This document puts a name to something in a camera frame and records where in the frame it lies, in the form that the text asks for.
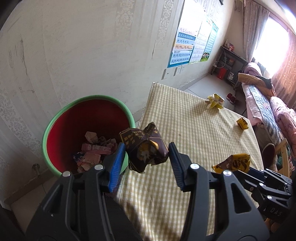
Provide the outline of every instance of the electrical outlet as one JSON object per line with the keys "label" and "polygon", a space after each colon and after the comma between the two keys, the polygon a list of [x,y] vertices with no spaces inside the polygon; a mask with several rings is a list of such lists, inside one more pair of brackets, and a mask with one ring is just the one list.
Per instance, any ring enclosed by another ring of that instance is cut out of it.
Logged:
{"label": "electrical outlet", "polygon": [[182,68],[182,65],[176,67],[175,72],[174,72],[174,76],[181,73],[181,68]]}
{"label": "electrical outlet", "polygon": [[162,76],[162,80],[167,79],[171,76],[172,72],[173,72],[173,68],[167,68],[163,71],[163,76]]}

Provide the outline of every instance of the shoe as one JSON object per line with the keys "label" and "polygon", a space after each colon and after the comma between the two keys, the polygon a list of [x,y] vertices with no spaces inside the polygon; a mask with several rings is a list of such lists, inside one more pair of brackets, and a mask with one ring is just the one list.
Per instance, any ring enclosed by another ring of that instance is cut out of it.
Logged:
{"label": "shoe", "polygon": [[230,100],[231,97],[232,97],[232,94],[229,93],[229,94],[226,96],[226,99]]}
{"label": "shoe", "polygon": [[269,168],[274,160],[275,155],[275,147],[274,144],[268,143],[261,152],[261,157],[263,161],[264,168]]}
{"label": "shoe", "polygon": [[230,102],[231,104],[234,104],[234,103],[235,103],[235,97],[234,97],[234,96],[231,96],[229,102]]}

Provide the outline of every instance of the trash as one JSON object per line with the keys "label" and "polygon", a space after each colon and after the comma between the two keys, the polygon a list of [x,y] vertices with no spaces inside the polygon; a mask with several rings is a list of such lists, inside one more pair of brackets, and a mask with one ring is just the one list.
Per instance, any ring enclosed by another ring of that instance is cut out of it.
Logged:
{"label": "trash", "polygon": [[212,109],[213,107],[217,107],[218,109],[224,108],[224,99],[217,94],[209,95],[205,102],[208,104],[207,109]]}
{"label": "trash", "polygon": [[241,170],[242,172],[248,173],[250,170],[250,157],[251,156],[246,153],[231,155],[225,161],[212,166],[212,168],[219,174],[226,169],[230,171]]}
{"label": "trash", "polygon": [[104,136],[98,138],[95,132],[87,131],[85,138],[88,143],[83,143],[81,151],[73,155],[78,173],[88,171],[93,166],[102,163],[105,156],[113,154],[118,146],[115,138],[107,141]]}
{"label": "trash", "polygon": [[143,173],[148,164],[158,165],[166,162],[168,148],[153,122],[144,130],[127,128],[119,134],[126,146],[130,170]]}
{"label": "trash", "polygon": [[98,136],[95,132],[87,131],[85,134],[85,138],[91,144],[97,144],[99,142]]}
{"label": "trash", "polygon": [[242,118],[239,118],[237,120],[237,124],[243,130],[247,130],[249,128],[248,127],[248,123],[246,122],[246,120],[243,117]]}

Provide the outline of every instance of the wooden chair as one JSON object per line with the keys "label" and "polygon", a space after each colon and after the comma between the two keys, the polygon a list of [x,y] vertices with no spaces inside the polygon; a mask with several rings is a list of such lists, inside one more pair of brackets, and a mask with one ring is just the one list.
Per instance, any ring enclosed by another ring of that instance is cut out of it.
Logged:
{"label": "wooden chair", "polygon": [[278,144],[275,148],[275,155],[277,155],[281,151],[282,156],[282,164],[283,168],[278,170],[279,174],[285,175],[286,177],[290,177],[290,167],[289,167],[289,158],[287,152],[287,139],[285,138],[280,144]]}

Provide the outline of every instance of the green rim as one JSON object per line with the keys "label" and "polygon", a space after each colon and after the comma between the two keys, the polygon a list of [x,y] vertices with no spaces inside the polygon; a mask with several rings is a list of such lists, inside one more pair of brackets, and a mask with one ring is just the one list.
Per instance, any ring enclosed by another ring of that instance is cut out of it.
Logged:
{"label": "green rim", "polygon": [[[77,105],[77,104],[79,104],[81,102],[88,101],[88,100],[93,100],[93,99],[108,100],[108,101],[113,102],[114,104],[118,105],[123,110],[123,112],[125,113],[125,115],[126,115],[126,117],[128,119],[128,122],[129,122],[130,127],[131,128],[135,128],[136,127],[135,120],[133,118],[133,115],[132,115],[131,111],[127,108],[127,106],[124,103],[122,103],[120,100],[118,100],[118,99],[116,99],[114,97],[106,96],[106,95],[91,95],[91,96],[82,97],[82,98],[80,98],[78,100],[75,100],[72,103],[68,104],[67,106],[65,106],[64,108],[62,108],[53,117],[53,119],[49,122],[48,126],[45,129],[43,138],[42,138],[42,152],[43,152],[43,157],[44,157],[45,163],[48,166],[48,168],[50,169],[50,171],[55,176],[60,176],[62,173],[58,169],[56,169],[55,166],[51,163],[51,161],[49,159],[49,156],[47,154],[46,143],[47,143],[47,138],[48,138],[49,132],[50,132],[53,124],[56,122],[56,120],[64,112],[66,112],[67,110],[69,110],[70,108],[72,108],[73,106],[75,106],[75,105]],[[122,168],[121,168],[120,173],[122,173],[127,168],[127,166],[128,166],[128,155],[126,153],[125,154],[125,157],[124,157],[124,161],[123,161],[123,164],[122,164]]]}

